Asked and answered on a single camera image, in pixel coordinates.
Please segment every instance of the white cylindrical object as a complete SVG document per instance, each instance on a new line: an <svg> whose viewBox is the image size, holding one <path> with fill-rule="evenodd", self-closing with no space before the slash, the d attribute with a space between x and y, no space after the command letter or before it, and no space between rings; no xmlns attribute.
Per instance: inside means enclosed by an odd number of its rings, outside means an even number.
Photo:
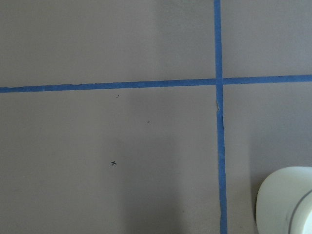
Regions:
<svg viewBox="0 0 312 234"><path fill-rule="evenodd" d="M312 234L312 167L287 167L262 183L256 205L259 234Z"/></svg>

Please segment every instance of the vertical tape strip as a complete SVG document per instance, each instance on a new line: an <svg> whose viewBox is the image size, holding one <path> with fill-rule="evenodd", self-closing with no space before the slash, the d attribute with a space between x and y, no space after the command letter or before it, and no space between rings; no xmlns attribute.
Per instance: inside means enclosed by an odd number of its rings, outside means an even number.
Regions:
<svg viewBox="0 0 312 234"><path fill-rule="evenodd" d="M215 43L215 75L217 131L218 131L218 166L219 166L219 199L220 199L220 233L228 233L226 177L225 177L225 146L223 126L223 74L222 74L222 40L221 40L221 0L214 0L214 43Z"/></svg>

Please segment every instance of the gray painted surface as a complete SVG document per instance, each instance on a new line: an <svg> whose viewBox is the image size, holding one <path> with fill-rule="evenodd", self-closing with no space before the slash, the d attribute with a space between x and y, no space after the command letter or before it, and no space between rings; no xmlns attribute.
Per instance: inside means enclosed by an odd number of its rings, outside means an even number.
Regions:
<svg viewBox="0 0 312 234"><path fill-rule="evenodd" d="M213 0L2 0L0 86L215 76Z"/></svg>
<svg viewBox="0 0 312 234"><path fill-rule="evenodd" d="M0 99L0 233L219 232L213 86Z"/></svg>
<svg viewBox="0 0 312 234"><path fill-rule="evenodd" d="M229 233L257 233L254 205L272 172L312 166L312 84L224 87Z"/></svg>
<svg viewBox="0 0 312 234"><path fill-rule="evenodd" d="M224 77L312 74L312 1L223 0Z"/></svg>

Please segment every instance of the gray wall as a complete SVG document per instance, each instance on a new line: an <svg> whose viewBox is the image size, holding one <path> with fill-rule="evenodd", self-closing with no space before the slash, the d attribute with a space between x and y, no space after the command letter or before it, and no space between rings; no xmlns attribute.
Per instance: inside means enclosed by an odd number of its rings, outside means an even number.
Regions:
<svg viewBox="0 0 312 234"><path fill-rule="evenodd" d="M225 77L312 74L312 3L222 1ZM215 77L212 0L2 0L0 87ZM312 166L310 83L224 86L230 234ZM215 87L0 94L0 233L217 234Z"/></svg>

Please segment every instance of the blue tape line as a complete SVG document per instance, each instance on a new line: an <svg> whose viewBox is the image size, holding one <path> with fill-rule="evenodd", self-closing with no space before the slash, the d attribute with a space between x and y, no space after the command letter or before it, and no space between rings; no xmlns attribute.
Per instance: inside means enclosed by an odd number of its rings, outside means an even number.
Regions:
<svg viewBox="0 0 312 234"><path fill-rule="evenodd" d="M181 79L181 80L116 82L116 83L99 83L99 84L59 84L59 85L23 86L23 87L0 87L0 93L91 90L91 89L156 88L156 87L178 87L178 86L200 86L200 85L215 85L215 79Z"/></svg>
<svg viewBox="0 0 312 234"><path fill-rule="evenodd" d="M222 74L222 40L221 40L221 1L214 0L214 43L215 43L215 75L217 132L218 132L218 171L219 171L219 199L220 199L220 233L228 233L226 173L225 173L225 145L223 125L223 74Z"/></svg>
<svg viewBox="0 0 312 234"><path fill-rule="evenodd" d="M312 75L224 78L223 84L287 83L312 81Z"/></svg>

